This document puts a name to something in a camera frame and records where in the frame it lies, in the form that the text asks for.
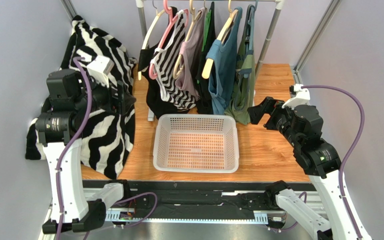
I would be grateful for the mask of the pink plastic hanger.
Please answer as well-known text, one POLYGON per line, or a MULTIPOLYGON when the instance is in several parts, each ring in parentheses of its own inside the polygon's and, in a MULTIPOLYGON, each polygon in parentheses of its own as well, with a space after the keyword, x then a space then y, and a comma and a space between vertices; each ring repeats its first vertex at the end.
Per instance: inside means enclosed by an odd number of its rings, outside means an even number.
MULTIPOLYGON (((164 12, 168 15, 168 25, 165 29, 164 34, 161 37, 161 40, 160 40, 159 45, 157 47, 158 49, 161 49, 163 47, 163 45, 166 41, 166 38, 169 35, 169 32, 175 26, 175 23, 177 22, 177 20, 179 18, 177 11, 174 11, 173 8, 169 6, 168 0, 163 0, 162 4, 163 4, 164 12)), ((155 73, 154 68, 155 68, 155 64, 150 63, 148 74, 152 80, 155 80, 157 78, 157 74, 155 73)))

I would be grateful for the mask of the black white striped tank top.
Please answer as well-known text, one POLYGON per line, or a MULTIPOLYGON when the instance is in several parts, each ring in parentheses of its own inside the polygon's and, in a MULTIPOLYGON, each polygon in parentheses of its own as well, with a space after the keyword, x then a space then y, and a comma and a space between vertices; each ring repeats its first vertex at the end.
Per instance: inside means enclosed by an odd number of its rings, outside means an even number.
POLYGON ((195 98, 187 91, 180 90, 173 78, 174 65, 181 45, 186 38, 188 14, 184 10, 177 12, 179 18, 168 34, 163 47, 154 50, 150 63, 154 63, 155 79, 159 86, 159 95, 163 102, 172 104, 178 112, 188 111, 196 106, 195 98))

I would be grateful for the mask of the cream plastic hanger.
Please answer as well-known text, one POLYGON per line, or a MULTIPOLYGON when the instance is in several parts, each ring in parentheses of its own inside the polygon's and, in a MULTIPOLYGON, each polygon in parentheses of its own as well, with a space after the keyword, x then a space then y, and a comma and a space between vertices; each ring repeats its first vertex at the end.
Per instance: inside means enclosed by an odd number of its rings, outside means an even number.
POLYGON ((155 6, 154 1, 152 1, 152 6, 155 8, 155 17, 150 24, 149 27, 147 27, 146 24, 146 15, 145 15, 145 6, 144 6, 144 0, 137 0, 136 1, 136 6, 138 9, 138 15, 139 15, 139 21, 140 21, 140 28, 143 36, 143 44, 141 49, 145 50, 149 47, 149 39, 152 34, 153 29, 155 28, 158 20, 160 17, 166 12, 165 9, 163 8, 161 11, 158 11, 158 8, 155 6))

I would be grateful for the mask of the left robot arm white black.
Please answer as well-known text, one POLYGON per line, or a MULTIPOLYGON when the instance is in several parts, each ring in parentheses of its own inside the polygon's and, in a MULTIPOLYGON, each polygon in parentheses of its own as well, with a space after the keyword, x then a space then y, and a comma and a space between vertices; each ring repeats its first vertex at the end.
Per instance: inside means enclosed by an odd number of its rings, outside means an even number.
POLYGON ((109 90, 81 74, 62 69, 48 75, 49 109, 37 118, 37 140, 43 147, 52 192, 52 214, 44 234, 85 233, 103 226, 107 210, 131 196, 126 180, 105 184, 86 197, 81 174, 82 133, 92 110, 111 105, 109 90))

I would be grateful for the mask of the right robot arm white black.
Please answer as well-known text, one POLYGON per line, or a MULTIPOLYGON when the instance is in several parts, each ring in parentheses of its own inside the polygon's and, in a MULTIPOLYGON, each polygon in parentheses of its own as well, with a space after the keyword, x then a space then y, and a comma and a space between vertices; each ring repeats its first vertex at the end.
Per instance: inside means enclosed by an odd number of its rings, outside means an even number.
POLYGON ((282 209, 293 217, 314 240, 370 240, 352 202, 341 173, 341 158, 333 145, 322 138, 324 120, 315 106, 284 106, 282 100, 266 97, 247 110, 257 125, 265 114, 267 130, 278 131, 293 147, 293 156, 309 177, 322 202, 326 218, 318 214, 283 180, 265 187, 263 203, 282 209))

